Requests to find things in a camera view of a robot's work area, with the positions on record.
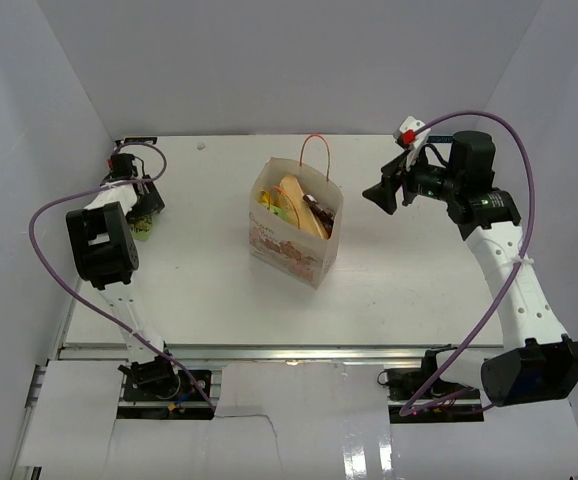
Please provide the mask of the purple candy wrapper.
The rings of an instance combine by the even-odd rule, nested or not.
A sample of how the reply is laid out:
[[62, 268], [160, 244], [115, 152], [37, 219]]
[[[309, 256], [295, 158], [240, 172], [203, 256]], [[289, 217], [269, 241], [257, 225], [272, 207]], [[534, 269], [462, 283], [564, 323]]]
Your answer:
[[328, 234], [331, 234], [335, 221], [334, 212], [322, 206], [312, 195], [305, 194], [303, 200], [314, 216], [320, 220]]

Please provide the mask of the brown chips bag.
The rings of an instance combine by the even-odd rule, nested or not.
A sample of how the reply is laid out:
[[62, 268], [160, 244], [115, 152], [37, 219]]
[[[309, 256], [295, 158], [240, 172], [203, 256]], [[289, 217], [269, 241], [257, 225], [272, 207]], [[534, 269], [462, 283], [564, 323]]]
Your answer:
[[291, 174], [285, 175], [278, 186], [278, 206], [285, 212], [287, 221], [319, 239], [328, 240], [323, 223], [312, 212], [303, 199], [304, 191], [298, 179]]

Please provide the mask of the light green snack packet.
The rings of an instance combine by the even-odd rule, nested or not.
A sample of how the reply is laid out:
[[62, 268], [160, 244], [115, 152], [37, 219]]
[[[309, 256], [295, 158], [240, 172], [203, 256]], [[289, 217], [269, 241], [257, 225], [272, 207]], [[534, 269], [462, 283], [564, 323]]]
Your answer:
[[276, 217], [282, 219], [283, 221], [289, 223], [290, 225], [297, 226], [298, 222], [294, 212], [287, 212], [283, 208], [271, 204], [267, 207], [267, 209]]

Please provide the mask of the yellow m&m's packet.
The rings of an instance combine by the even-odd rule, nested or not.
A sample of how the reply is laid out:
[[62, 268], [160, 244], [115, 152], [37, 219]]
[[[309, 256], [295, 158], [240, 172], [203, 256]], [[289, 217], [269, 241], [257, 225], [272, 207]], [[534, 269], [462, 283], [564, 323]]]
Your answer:
[[260, 189], [256, 195], [256, 201], [261, 204], [267, 210], [272, 207], [277, 207], [277, 202], [275, 197], [265, 189]]

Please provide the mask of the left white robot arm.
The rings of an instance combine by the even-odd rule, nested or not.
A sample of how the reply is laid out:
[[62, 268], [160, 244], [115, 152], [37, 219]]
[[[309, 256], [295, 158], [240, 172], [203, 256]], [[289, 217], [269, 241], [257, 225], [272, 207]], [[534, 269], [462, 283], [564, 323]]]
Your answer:
[[121, 323], [128, 364], [120, 370], [136, 387], [168, 399], [178, 392], [181, 377], [160, 355], [167, 351], [166, 343], [140, 311], [132, 287], [132, 276], [139, 268], [132, 229], [147, 233], [165, 203], [141, 159], [116, 153], [108, 165], [104, 190], [84, 208], [66, 215], [75, 266]]

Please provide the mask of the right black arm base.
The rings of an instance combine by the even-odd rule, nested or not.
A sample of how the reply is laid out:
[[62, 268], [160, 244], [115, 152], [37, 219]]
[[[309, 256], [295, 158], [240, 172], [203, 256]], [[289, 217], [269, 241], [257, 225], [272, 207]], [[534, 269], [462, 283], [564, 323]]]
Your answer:
[[400, 410], [404, 404], [440, 365], [437, 355], [439, 353], [452, 352], [453, 350], [455, 350], [455, 347], [449, 345], [427, 350], [418, 367], [387, 368], [377, 375], [376, 382], [378, 385], [388, 390], [388, 411], [392, 425], [484, 421], [484, 410], [478, 390], [471, 389], [463, 396], [440, 403], [439, 399], [444, 396], [465, 389], [464, 386], [458, 383], [446, 382], [440, 379], [436, 380], [415, 404], [415, 407], [418, 407], [420, 404], [435, 402], [431, 409], [421, 409], [419, 412], [412, 413], [406, 417], [400, 415]]

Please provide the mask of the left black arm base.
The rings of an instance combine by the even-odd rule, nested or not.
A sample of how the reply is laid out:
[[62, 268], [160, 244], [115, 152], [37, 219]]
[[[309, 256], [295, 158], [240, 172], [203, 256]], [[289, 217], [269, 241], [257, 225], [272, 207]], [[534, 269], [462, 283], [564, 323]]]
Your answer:
[[120, 391], [116, 418], [120, 420], [212, 420], [214, 412], [201, 392], [211, 395], [213, 372], [191, 370], [198, 383], [197, 389], [182, 371], [176, 372], [178, 379], [165, 382], [157, 391], [149, 391], [138, 385], [130, 375], [128, 367], [121, 366], [124, 378]]

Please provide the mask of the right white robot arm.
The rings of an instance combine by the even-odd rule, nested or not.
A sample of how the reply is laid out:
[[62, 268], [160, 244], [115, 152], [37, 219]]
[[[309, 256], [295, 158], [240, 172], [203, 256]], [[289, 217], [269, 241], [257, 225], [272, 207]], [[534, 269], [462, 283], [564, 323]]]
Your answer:
[[529, 225], [521, 220], [511, 195], [493, 184], [496, 147], [479, 131], [453, 135], [448, 160], [429, 163], [429, 146], [409, 144], [381, 169], [378, 184], [363, 191], [383, 211], [397, 209], [396, 194], [409, 205], [418, 196], [445, 203], [447, 214], [476, 258], [499, 318], [503, 351], [495, 357], [469, 349], [467, 335], [459, 346], [426, 351], [418, 370], [401, 375], [397, 385], [411, 397], [401, 414], [411, 413], [423, 397], [437, 404], [453, 398], [456, 385], [479, 390], [495, 407], [561, 400], [578, 383], [578, 340], [572, 339], [547, 301], [526, 242]]

